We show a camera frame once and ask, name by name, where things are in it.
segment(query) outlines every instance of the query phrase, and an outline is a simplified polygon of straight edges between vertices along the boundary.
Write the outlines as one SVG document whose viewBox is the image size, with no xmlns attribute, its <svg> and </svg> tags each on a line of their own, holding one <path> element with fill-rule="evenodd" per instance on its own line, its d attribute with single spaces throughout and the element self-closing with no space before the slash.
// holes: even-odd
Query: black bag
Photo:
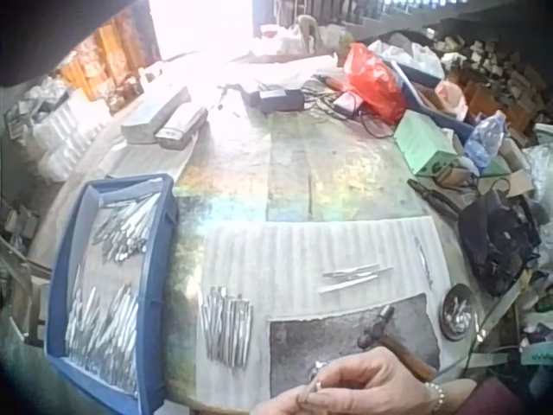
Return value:
<svg viewBox="0 0 553 415">
<path fill-rule="evenodd" d="M 458 227 L 473 274 L 492 296 L 507 292 L 538 258 L 541 239 L 523 196 L 491 190 L 462 209 Z"/>
</svg>

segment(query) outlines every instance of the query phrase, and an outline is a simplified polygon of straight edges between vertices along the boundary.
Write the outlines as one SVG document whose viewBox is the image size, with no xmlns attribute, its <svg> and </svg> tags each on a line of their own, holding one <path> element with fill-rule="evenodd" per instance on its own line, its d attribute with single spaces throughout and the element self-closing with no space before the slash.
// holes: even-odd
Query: round metal dish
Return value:
<svg viewBox="0 0 553 415">
<path fill-rule="evenodd" d="M 456 316 L 462 322 L 455 322 Z M 473 293 L 464 284 L 454 285 L 446 293 L 440 306 L 440 329 L 443 335 L 452 342 L 458 342 L 467 335 L 473 320 Z"/>
</svg>

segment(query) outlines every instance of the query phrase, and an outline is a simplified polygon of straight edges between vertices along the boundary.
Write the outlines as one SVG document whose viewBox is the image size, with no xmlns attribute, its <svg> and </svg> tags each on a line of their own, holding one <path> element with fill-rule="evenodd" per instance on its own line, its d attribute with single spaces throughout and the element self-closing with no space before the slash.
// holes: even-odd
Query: plastic bottle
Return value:
<svg viewBox="0 0 553 415">
<path fill-rule="evenodd" d="M 480 173 L 498 155 L 505 137 L 505 114 L 497 111 L 476 125 L 465 143 L 465 152 Z"/>
</svg>

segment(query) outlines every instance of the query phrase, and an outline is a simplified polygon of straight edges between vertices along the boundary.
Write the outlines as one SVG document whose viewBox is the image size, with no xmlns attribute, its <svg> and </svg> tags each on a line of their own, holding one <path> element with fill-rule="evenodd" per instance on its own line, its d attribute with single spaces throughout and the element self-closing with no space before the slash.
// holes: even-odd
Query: bracelet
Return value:
<svg viewBox="0 0 553 415">
<path fill-rule="evenodd" d="M 443 402 L 445 401 L 446 395 L 443 392 L 443 389 L 439 387 L 436 383 L 426 383 L 425 384 L 430 389 L 434 389 L 436 392 L 438 392 L 438 401 L 436 402 L 434 408 L 432 408 L 432 412 L 438 412 L 443 406 Z"/>
</svg>

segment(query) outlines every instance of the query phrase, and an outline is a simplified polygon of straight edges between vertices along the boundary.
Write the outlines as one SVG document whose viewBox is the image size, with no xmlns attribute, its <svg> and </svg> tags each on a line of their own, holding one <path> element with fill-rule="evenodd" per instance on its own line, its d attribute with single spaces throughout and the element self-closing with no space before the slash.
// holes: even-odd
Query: gray block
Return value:
<svg viewBox="0 0 553 415">
<path fill-rule="evenodd" d="M 154 144 L 157 131 L 180 104 L 190 100 L 190 95 L 184 85 L 154 82 L 140 100 L 140 105 L 121 123 L 121 134 L 128 144 Z"/>
</svg>

